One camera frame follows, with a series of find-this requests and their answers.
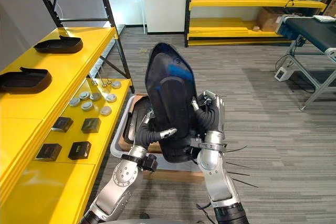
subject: screw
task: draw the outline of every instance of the screw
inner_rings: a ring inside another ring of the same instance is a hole
[[[111,83],[112,83],[112,81],[110,81],[110,80],[109,80],[109,77],[108,77],[108,75],[105,73],[104,69],[103,69],[103,68],[101,68],[101,70],[103,71],[104,75],[106,76],[106,79],[107,79],[107,84],[111,84]]]
[[[100,78],[100,80],[101,80],[102,86],[103,86],[103,88],[105,88],[105,87],[107,86],[107,84],[105,84],[104,81],[103,81],[103,79],[101,78],[100,73],[99,73],[99,71],[98,71],[98,68],[97,68],[96,66],[95,66],[95,68],[96,68],[96,70],[97,70],[97,74],[99,75],[99,78]]]
[[[89,73],[89,77],[91,79],[92,85],[97,86],[98,85],[97,82],[93,79],[93,77],[92,77],[92,75],[90,73]]]

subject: silver robot arm segment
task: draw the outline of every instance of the silver robot arm segment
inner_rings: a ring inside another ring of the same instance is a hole
[[[198,99],[205,103],[206,110],[199,108],[196,99],[192,106],[206,135],[204,141],[199,137],[192,139],[191,146],[201,149],[197,164],[204,175],[216,219],[220,224],[248,224],[238,192],[226,171],[223,99],[210,91],[204,91]]]
[[[134,160],[144,159],[147,150],[134,145],[129,156]],[[143,168],[135,161],[123,159],[114,169],[111,180],[92,202],[81,224],[117,220],[124,210],[132,192],[141,184]]]
[[[80,220],[80,224],[97,224],[100,221],[117,220],[124,210],[132,192],[141,184],[143,170],[155,171],[158,163],[156,157],[147,154],[151,143],[174,134],[177,129],[170,128],[162,132],[149,130],[153,112],[143,119],[136,133],[134,145],[127,155],[121,156],[121,162],[115,167],[111,180],[98,194],[90,209]]]

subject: black metal shelf frame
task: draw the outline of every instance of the black metal shelf frame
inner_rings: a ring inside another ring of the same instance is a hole
[[[189,33],[189,26],[190,26],[190,5],[191,0],[185,0],[185,16],[184,16],[184,47],[188,47],[188,40],[187,36]]]
[[[53,19],[54,23],[56,24],[57,27],[64,27],[62,22],[98,22],[98,21],[109,21],[110,26],[111,27],[115,27],[116,29],[116,33],[118,35],[118,38],[115,39],[115,42],[117,44],[117,48],[118,48],[118,52],[119,52],[119,56],[124,68],[124,72],[121,71],[119,68],[117,68],[114,64],[112,64],[107,58],[109,56],[109,54],[111,53],[112,50],[110,50],[106,56],[106,58],[104,58],[103,56],[100,56],[100,59],[103,60],[103,62],[105,62],[106,64],[108,64],[111,68],[113,68],[114,70],[116,70],[119,74],[121,74],[122,76],[124,76],[127,79],[131,80],[131,92],[134,94],[135,93],[135,89],[133,86],[133,81],[131,78],[131,74],[126,62],[126,58],[125,58],[125,54],[121,45],[121,41],[119,38],[119,33],[117,31],[117,27],[116,27],[116,23],[114,22],[114,18],[113,18],[113,13],[112,13],[112,9],[110,6],[110,2],[109,0],[102,0],[104,7],[105,7],[105,11],[106,11],[106,18],[62,18],[60,19],[57,12],[56,12],[56,6],[57,6],[57,0],[54,0],[54,2],[52,3],[51,0],[42,0],[45,4],[45,6],[47,7],[49,14],[51,15],[51,18]]]

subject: gray carpet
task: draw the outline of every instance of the gray carpet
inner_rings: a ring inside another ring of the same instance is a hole
[[[336,93],[325,93],[301,112],[310,94],[293,83],[274,78],[282,46],[199,46],[184,48],[183,35],[144,35],[126,28],[122,45],[137,93],[145,92],[148,54],[159,41],[173,44],[192,66],[198,92],[210,89],[225,98],[228,148],[248,147],[227,154],[228,165],[250,223],[336,223]],[[314,51],[311,45],[306,50]],[[300,57],[312,70],[334,69],[326,57]],[[121,67],[116,48],[110,60]],[[104,66],[110,77],[118,73]],[[119,160],[106,153],[90,197],[111,178]],[[152,218],[210,223],[195,203],[208,203],[204,185],[145,180],[135,191],[120,219]],[[209,215],[215,220],[212,209]]]

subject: black plastic cover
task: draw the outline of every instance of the black plastic cover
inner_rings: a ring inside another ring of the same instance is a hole
[[[46,69],[20,68],[21,72],[0,75],[0,92],[34,94],[45,90],[51,83]]]
[[[49,39],[34,46],[36,51],[51,54],[72,54],[83,48],[83,41],[77,37],[65,37],[60,35],[60,39]]]
[[[150,53],[145,86],[152,104],[155,131],[177,128],[169,138],[159,141],[164,158],[171,163],[197,157],[190,138],[199,132],[191,100],[196,96],[193,70],[176,50],[158,43]]]
[[[133,144],[137,130],[148,112],[152,110],[152,105],[147,96],[142,97],[134,104],[133,112],[129,113],[123,137],[126,143]]]

